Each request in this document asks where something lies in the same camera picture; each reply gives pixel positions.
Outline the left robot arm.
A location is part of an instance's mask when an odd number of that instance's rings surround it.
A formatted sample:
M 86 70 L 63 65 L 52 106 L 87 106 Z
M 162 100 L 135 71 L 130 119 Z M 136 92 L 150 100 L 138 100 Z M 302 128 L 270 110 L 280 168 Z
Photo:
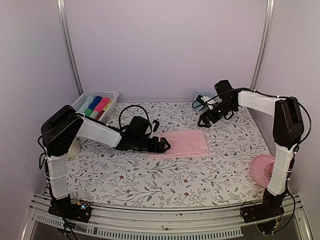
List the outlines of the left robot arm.
M 99 142 L 119 151 L 134 150 L 163 154 L 171 148 L 165 137 L 154 136 L 158 129 L 157 120 L 134 116 L 128 125 L 114 127 L 76 112 L 65 105 L 52 115 L 42 126 L 38 144 L 44 153 L 46 178 L 55 209 L 63 216 L 74 213 L 67 188 L 66 161 L 80 152 L 77 138 Z

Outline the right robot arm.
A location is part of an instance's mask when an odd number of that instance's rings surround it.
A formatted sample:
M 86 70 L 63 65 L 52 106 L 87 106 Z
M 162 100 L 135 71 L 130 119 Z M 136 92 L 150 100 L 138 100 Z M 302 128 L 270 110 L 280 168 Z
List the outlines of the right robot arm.
M 258 213 L 269 218 L 281 206 L 288 193 L 288 180 L 295 164 L 295 154 L 304 141 L 304 121 L 301 105 L 295 97 L 276 96 L 249 88 L 233 88 L 228 80 L 221 80 L 215 86 L 216 97 L 197 95 L 194 103 L 207 108 L 197 125 L 209 128 L 221 118 L 229 120 L 239 107 L 249 108 L 273 118 L 272 136 L 275 143 L 275 161 L 270 182 L 263 194 L 263 203 Z

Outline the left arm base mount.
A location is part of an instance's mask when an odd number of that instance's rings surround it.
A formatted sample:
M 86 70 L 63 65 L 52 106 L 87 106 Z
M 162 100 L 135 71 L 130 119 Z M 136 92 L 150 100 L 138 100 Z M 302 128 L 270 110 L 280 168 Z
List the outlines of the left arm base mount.
M 72 202 L 68 195 L 62 199 L 52 198 L 48 213 L 67 220 L 88 223 L 91 217 L 92 208 L 85 203 L 80 204 Z

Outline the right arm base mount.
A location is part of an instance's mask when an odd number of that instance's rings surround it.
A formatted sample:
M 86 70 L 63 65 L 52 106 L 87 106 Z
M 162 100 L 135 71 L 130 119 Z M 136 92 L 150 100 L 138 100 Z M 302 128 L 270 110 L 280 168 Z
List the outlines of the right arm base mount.
M 266 220 L 277 216 L 281 217 L 285 213 L 281 203 L 263 201 L 259 204 L 253 202 L 250 202 L 250 204 L 243 204 L 239 210 L 245 223 Z

